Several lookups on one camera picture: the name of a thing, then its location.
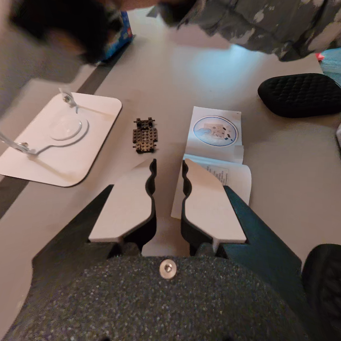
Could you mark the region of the black textured oval pad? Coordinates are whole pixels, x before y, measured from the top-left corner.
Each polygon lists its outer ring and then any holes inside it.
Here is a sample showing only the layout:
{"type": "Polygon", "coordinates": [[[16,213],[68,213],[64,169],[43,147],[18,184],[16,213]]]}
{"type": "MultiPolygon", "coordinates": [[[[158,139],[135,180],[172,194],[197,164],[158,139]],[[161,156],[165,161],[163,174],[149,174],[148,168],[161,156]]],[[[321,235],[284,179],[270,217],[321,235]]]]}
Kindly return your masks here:
{"type": "Polygon", "coordinates": [[[302,282],[324,340],[341,340],[341,246],[321,244],[312,249],[305,260],[302,282]]]}
{"type": "Polygon", "coordinates": [[[341,88],[319,73],[278,76],[258,87],[258,96],[275,115],[284,118],[327,116],[341,111],[341,88]]]}

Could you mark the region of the black lego chassis piece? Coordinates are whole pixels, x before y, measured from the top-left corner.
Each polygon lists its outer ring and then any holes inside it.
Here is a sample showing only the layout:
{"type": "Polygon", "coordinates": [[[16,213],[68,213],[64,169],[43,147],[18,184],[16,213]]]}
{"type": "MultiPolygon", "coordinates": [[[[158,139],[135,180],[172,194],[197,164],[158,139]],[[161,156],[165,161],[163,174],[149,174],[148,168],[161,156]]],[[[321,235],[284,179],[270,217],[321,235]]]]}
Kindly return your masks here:
{"type": "Polygon", "coordinates": [[[136,128],[132,133],[133,148],[138,154],[154,153],[158,142],[155,120],[152,117],[148,117],[146,120],[136,118],[134,123],[136,128]]]}

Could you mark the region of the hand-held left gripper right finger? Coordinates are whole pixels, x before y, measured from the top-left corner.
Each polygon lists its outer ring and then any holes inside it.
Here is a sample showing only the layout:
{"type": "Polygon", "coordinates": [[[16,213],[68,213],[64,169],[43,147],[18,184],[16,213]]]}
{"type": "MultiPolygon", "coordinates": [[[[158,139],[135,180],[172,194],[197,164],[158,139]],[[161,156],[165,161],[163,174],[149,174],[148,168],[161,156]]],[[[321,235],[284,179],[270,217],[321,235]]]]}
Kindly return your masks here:
{"type": "Polygon", "coordinates": [[[211,244],[244,244],[247,237],[221,181],[190,159],[182,165],[185,198],[182,203],[181,234],[194,248],[211,244]]]}

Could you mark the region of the lego instruction booklet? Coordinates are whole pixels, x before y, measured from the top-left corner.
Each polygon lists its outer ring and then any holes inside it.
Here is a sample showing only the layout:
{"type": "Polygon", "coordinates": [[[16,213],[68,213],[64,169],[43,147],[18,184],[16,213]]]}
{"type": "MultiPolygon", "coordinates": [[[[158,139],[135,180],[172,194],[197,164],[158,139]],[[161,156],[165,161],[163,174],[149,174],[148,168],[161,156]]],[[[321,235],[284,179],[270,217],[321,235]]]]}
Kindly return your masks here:
{"type": "Polygon", "coordinates": [[[243,156],[241,112],[193,108],[183,159],[206,169],[249,205],[252,176],[243,156]]]}

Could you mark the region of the blue lego set box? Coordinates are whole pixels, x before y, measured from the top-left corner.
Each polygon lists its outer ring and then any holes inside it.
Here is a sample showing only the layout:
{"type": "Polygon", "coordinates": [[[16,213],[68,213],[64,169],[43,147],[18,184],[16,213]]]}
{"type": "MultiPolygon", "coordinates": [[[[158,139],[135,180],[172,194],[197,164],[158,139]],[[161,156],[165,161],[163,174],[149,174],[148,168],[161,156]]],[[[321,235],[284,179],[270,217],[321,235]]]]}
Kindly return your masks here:
{"type": "Polygon", "coordinates": [[[104,49],[102,62],[109,60],[123,46],[130,43],[133,33],[127,11],[113,11],[109,14],[109,40],[104,49]]]}

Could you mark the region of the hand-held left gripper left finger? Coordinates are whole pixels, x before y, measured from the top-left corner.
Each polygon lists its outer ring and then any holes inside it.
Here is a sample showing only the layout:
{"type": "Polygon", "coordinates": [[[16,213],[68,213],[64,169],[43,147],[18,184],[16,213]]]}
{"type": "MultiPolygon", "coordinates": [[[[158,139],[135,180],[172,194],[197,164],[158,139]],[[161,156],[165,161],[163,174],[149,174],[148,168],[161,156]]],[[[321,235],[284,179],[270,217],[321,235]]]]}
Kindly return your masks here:
{"type": "Polygon", "coordinates": [[[147,244],[156,234],[156,159],[145,160],[120,177],[88,237],[90,242],[147,244]]]}

